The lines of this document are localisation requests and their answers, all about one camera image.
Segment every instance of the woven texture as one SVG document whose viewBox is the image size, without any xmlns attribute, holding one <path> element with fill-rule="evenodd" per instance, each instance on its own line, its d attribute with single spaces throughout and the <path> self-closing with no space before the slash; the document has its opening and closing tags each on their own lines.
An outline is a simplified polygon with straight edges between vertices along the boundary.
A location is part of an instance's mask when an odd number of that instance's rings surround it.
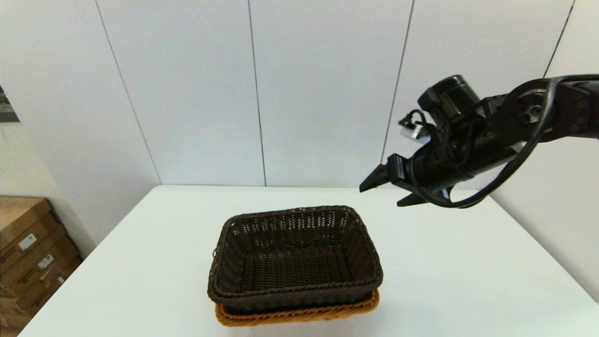
<svg viewBox="0 0 599 337">
<path fill-rule="evenodd" d="M 364 300 L 353 304 L 322 306 L 301 310 L 271 312 L 267 314 L 238 315 L 227 312 L 226 307 L 216 305 L 216 318 L 224 326 L 256 326 L 260 324 L 333 320 L 363 314 L 374 310 L 379 304 L 379 292 L 371 291 Z"/>
<path fill-rule="evenodd" d="M 355 210 L 305 207 L 227 220 L 214 250 L 208 295 L 250 313 L 352 303 L 382 281 L 379 256 Z"/>
</svg>

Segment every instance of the box label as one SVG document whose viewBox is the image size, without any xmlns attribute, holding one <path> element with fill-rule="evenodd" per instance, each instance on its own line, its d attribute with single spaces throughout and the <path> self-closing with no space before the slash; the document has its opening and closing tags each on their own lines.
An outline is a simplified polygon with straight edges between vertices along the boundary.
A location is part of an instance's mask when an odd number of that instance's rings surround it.
<svg viewBox="0 0 599 337">
<path fill-rule="evenodd" d="M 21 240 L 21 242 L 19 242 L 19 248 L 21 248 L 21 251 L 24 251 L 27 248 L 29 248 L 31 245 L 33 245 L 36 241 L 37 241 L 37 237 L 35 237 L 35 235 L 33 233 L 31 233 L 31 234 L 27 235 L 26 238 Z"/>
<path fill-rule="evenodd" d="M 52 256 L 52 254 L 48 254 L 46 257 L 41 259 L 41 261 L 38 263 L 38 267 L 44 270 L 50 263 L 52 263 L 52 261 L 54 261 L 54 256 Z"/>
</svg>

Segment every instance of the black cable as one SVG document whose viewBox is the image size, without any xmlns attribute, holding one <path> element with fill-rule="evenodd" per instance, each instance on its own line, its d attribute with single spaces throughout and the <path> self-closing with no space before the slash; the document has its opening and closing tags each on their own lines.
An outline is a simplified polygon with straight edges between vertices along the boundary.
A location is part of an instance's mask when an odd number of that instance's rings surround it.
<svg viewBox="0 0 599 337">
<path fill-rule="evenodd" d="M 480 122 L 480 119 L 473 119 L 472 122 L 470 123 L 470 126 L 468 127 L 468 133 L 466 135 L 466 141 L 465 141 L 465 146 L 464 146 L 464 156 L 458 162 L 453 161 L 453 159 L 451 158 L 451 156 L 449 154 L 449 151 L 451 148 L 451 144 L 449 143 L 449 136 L 445 137 L 445 139 L 444 139 L 445 146 L 443 147 L 443 149 L 441 151 L 441 153 L 443 154 L 442 159 L 446 164 L 451 166 L 453 169 L 461 170 L 461 167 L 464 166 L 464 164 L 466 164 L 468 159 L 470 159 L 470 154 L 472 153 L 472 146 L 474 145 L 474 138 L 472 137 L 474 135 L 474 126 L 478 122 Z"/>
<path fill-rule="evenodd" d="M 420 122 L 418 122 L 418 121 L 412 122 L 412 116 L 414 116 L 415 113 L 417 113 L 420 116 Z M 428 132 L 428 135 L 431 136 L 430 143 L 440 143 L 437 127 L 433 124 L 429 124 L 426 121 L 426 116 L 424 115 L 424 112 L 422 110 L 414 109 L 414 110 L 410 111 L 405 117 L 403 117 L 399 121 L 399 124 L 404 125 L 408 122 L 411 124 L 421 125 L 422 127 L 424 127 L 424 129 Z"/>
<path fill-rule="evenodd" d="M 493 181 L 487 184 L 480 191 L 476 192 L 474 195 L 460 200 L 460 201 L 447 201 L 441 198 L 438 198 L 434 195 L 431 195 L 429 192 L 425 191 L 416 180 L 416 176 L 414 174 L 414 158 L 417 158 L 418 155 L 423 151 L 424 147 L 418 149 L 416 153 L 412 156 L 410 160 L 410 170 L 408 172 L 410 179 L 414 185 L 414 189 L 416 193 L 418 193 L 424 200 L 435 204 L 441 207 L 447 208 L 467 208 L 470 206 L 474 206 L 475 204 L 481 202 L 485 197 L 487 197 L 491 192 L 495 191 L 501 184 L 503 184 L 509 177 L 511 177 L 514 172 L 524 163 L 524 161 L 528 158 L 530 153 L 537 146 L 541 138 L 544 136 L 544 131 L 549 125 L 549 116 L 551 115 L 551 110 L 553 107 L 553 100 L 555 99 L 555 92 L 557 90 L 558 85 L 561 82 L 565 81 L 588 81 L 588 80 L 599 80 L 599 76 L 597 75 L 572 75 L 572 76 L 562 76 L 555 77 L 549 81 L 546 88 L 545 99 L 543 100 L 543 104 L 541 105 L 541 116 L 539 117 L 539 121 L 533 131 L 533 136 L 530 140 L 527 141 L 526 145 L 522 148 L 520 152 L 516 155 L 516 158 L 511 160 L 495 177 Z"/>
</svg>

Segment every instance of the white wall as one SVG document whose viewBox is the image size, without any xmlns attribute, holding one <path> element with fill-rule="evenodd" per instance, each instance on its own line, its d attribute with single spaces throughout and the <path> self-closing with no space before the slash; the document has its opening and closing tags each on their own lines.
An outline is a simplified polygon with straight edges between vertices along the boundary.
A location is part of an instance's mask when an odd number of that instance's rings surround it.
<svg viewBox="0 0 599 337">
<path fill-rule="evenodd" d="M 98 7 L 162 183 L 264 186 L 247 0 Z"/>
<path fill-rule="evenodd" d="M 0 123 L 0 195 L 48 198 L 82 256 L 96 247 L 20 123 Z"/>
<path fill-rule="evenodd" d="M 2 87 L 97 244 L 160 181 L 94 0 L 5 0 Z"/>
<path fill-rule="evenodd" d="M 599 74 L 599 1 L 576 0 L 548 77 Z M 599 142 L 542 143 L 494 194 L 599 302 Z"/>
<path fill-rule="evenodd" d="M 412 0 L 250 5 L 267 185 L 357 187 L 380 161 Z"/>
</svg>

